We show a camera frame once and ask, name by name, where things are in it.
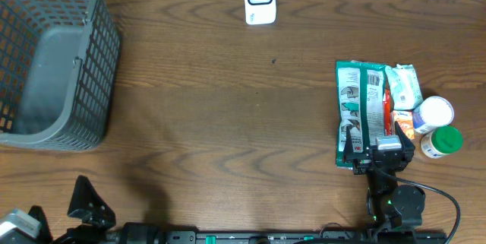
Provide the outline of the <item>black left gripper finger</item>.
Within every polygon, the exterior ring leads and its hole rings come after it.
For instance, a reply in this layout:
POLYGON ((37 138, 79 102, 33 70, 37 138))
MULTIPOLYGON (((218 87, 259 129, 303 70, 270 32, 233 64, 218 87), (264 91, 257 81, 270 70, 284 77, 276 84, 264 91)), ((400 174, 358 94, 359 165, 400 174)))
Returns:
POLYGON ((31 207, 28 214, 39 222, 39 232, 35 238, 36 242, 50 244, 53 241, 53 237, 43 209, 40 206, 34 205, 31 207))
POLYGON ((108 230, 116 225, 115 212, 98 195, 86 176, 78 176, 67 215, 84 224, 108 230))

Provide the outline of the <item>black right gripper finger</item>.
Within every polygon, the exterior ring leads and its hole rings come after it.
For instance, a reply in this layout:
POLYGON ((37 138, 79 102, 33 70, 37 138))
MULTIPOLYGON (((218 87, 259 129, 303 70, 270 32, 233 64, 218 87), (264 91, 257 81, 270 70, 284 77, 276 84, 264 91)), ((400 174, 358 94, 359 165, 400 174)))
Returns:
POLYGON ((351 127, 346 127, 346 142, 343 149, 342 160, 344 163, 351 163, 357 158, 357 154, 354 152, 352 144, 351 127))
POLYGON ((413 142, 407 137, 405 132, 402 130, 398 122, 394 122, 395 133, 399 138, 399 141, 402 145, 402 150, 407 153, 414 153, 415 152, 415 145, 413 142))

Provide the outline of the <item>green white 3M package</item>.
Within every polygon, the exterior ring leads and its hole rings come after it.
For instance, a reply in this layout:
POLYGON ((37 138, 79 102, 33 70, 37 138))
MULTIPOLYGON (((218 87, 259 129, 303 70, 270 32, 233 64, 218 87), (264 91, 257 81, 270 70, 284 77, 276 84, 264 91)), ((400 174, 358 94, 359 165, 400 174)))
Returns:
POLYGON ((387 84, 384 64, 351 61, 336 63, 339 107, 336 166, 351 169, 343 160, 346 134, 351 135, 354 152, 362 153, 384 136, 383 96, 387 84))

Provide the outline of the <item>red snack bar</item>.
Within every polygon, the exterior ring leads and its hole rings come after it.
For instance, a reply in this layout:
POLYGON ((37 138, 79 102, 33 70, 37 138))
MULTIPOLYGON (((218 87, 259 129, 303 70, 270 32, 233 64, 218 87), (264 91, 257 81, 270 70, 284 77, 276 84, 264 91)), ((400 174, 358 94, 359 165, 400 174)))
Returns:
POLYGON ((390 91, 386 89, 383 94, 383 123, 384 123, 384 135, 389 136, 392 134, 392 125, 391 125, 391 99, 390 99, 390 91))

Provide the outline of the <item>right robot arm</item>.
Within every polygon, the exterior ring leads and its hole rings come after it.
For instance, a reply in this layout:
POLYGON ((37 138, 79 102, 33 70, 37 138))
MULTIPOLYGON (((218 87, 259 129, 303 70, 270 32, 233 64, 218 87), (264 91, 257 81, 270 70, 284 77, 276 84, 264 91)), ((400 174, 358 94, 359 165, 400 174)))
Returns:
POLYGON ((368 210, 374 217, 370 234, 395 230, 412 231, 422 224, 425 193, 416 185, 399 184, 396 174, 412 161, 415 145, 403 130, 379 137, 376 144, 363 152, 352 145, 351 128, 346 128, 343 161, 352 165, 355 175, 368 178, 368 210))

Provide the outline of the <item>orange Kleenex tissue pack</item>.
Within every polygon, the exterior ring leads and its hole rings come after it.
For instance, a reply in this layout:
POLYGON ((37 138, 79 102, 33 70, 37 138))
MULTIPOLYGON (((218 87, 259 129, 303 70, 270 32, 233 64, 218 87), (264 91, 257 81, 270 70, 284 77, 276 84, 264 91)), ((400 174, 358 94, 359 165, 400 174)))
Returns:
POLYGON ((395 123, 397 122, 408 139, 413 140, 415 138, 412 112, 393 110, 390 113, 390 118, 391 118, 391 131, 393 135, 396 133, 395 123))

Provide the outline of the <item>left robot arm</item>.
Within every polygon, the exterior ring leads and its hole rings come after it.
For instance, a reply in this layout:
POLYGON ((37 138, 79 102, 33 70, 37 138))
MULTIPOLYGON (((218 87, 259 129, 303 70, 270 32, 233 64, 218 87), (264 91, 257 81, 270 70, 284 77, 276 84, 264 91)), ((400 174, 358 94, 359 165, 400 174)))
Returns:
POLYGON ((86 176, 78 176, 68 208, 68 216, 81 221, 78 227, 54 239, 40 206, 33 206, 28 214, 40 222, 38 243, 155 244, 166 241, 165 233, 148 223, 125 223, 122 228, 116 229, 115 212, 98 195, 86 176))

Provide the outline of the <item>mint green wipes pack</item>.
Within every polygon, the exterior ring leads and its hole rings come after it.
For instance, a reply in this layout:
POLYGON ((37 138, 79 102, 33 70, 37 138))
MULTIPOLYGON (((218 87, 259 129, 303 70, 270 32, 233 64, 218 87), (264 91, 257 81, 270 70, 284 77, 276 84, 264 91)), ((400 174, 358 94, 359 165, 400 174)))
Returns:
POLYGON ((411 110, 423 102, 418 76, 413 65, 399 65, 385 68, 394 109, 411 110))

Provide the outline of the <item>white blue label jar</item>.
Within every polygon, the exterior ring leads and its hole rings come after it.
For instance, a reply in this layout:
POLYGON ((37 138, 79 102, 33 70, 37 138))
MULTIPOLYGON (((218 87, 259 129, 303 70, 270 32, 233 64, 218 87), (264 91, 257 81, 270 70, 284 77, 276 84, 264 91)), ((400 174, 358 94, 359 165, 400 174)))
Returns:
POLYGON ((415 132, 426 135, 436 128, 449 125, 455 116, 451 103, 443 97, 432 96, 412 111, 415 132))

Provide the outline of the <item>green lid jar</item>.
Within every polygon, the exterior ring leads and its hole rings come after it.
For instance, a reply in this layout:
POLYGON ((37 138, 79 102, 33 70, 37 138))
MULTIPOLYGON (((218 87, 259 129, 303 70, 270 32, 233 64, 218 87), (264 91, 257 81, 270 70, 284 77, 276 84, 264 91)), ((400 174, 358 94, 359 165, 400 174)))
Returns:
POLYGON ((420 143, 422 152, 432 159, 449 156, 462 148, 462 133, 453 126, 443 126, 426 134, 420 143))

